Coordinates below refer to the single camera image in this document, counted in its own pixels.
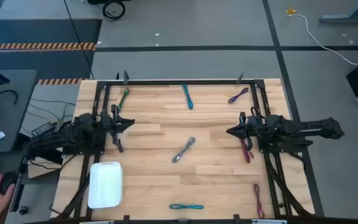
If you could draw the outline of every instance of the warning tape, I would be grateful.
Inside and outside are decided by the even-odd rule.
[[[0,43],[0,50],[16,50],[15,52],[96,50],[94,43],[82,42],[81,45],[79,43]]]
[[[40,79],[38,80],[38,85],[72,85],[72,84],[80,84],[82,80],[89,80],[89,78]]]

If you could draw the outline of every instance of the computer mouse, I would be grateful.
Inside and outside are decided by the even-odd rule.
[[[17,181],[17,174],[15,172],[6,172],[0,184],[0,193],[5,194],[11,184],[15,184]]]

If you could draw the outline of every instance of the concrete floor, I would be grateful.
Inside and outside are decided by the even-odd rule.
[[[80,0],[67,2],[74,18],[102,17],[100,6]],[[310,30],[322,44],[358,45],[358,25],[318,24],[320,15],[345,13],[357,1],[269,0],[268,3],[281,46],[316,45],[307,35],[301,18],[285,15],[289,7],[308,18]],[[132,0],[125,4],[127,14],[121,20],[103,21],[98,47],[273,45],[264,6],[259,0]],[[67,12],[61,0],[5,0],[0,19],[22,18],[67,18]],[[358,51],[341,53],[358,62]],[[285,51],[283,56],[300,118],[307,121],[332,116],[346,133],[338,141],[313,138],[310,147],[324,214],[358,218],[358,105],[345,78],[355,66],[324,51]],[[132,79],[236,78],[241,72],[244,78],[282,77],[276,53],[268,50],[96,52],[92,69],[96,79],[115,78],[124,69]],[[77,85],[37,86],[33,97],[75,102],[77,92]],[[63,105],[59,104],[37,105],[56,114],[63,111]],[[43,123],[27,115],[23,127],[31,130]],[[54,188],[47,189],[44,194],[50,194],[50,200],[24,198],[23,203],[43,209],[48,216],[45,205],[53,200]],[[28,218],[11,217],[8,223],[33,221],[39,214],[40,211],[30,212]]]

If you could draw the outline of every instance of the wooden table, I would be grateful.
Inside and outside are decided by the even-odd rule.
[[[265,84],[271,113],[290,118],[281,81],[266,79]],[[255,158],[247,164],[240,140],[226,134],[227,128],[238,123],[241,111],[250,114],[251,93],[231,105],[227,103],[246,86],[189,85],[193,110],[187,107],[181,85],[129,86],[130,93],[120,115],[136,122],[121,135],[125,151],[119,153],[108,135],[101,156],[101,162],[121,163],[124,198],[118,207],[93,210],[92,219],[122,220],[124,215],[133,220],[227,219],[233,214],[257,218],[254,183],[260,185],[266,217],[274,217],[265,163],[257,141],[254,140],[252,150]],[[109,105],[118,105],[124,89],[124,86],[111,88]],[[91,113],[95,91],[96,81],[82,81],[75,116]],[[173,164],[173,156],[191,136],[196,138],[195,144]],[[281,157],[288,188],[313,213],[303,164],[288,154]],[[83,156],[76,156],[61,171],[55,210],[62,211],[74,196],[82,163]],[[86,192],[81,215],[85,215],[87,196]],[[171,203],[202,204],[204,209],[170,210]]]

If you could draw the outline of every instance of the black mat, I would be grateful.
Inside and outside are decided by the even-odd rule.
[[[98,41],[101,19],[74,19],[81,42]],[[69,19],[0,20],[0,43],[76,43]]]
[[[97,43],[102,20],[75,19],[73,22],[82,43]],[[69,19],[0,20],[0,44],[8,43],[64,46],[64,43],[78,43],[78,39]],[[90,48],[85,52],[92,64],[94,51]],[[38,79],[42,80],[90,77],[90,68],[81,50],[0,52],[0,70],[37,70]]]
[[[93,61],[93,51],[86,51]],[[0,70],[37,70],[38,79],[89,78],[82,51],[0,53]]]

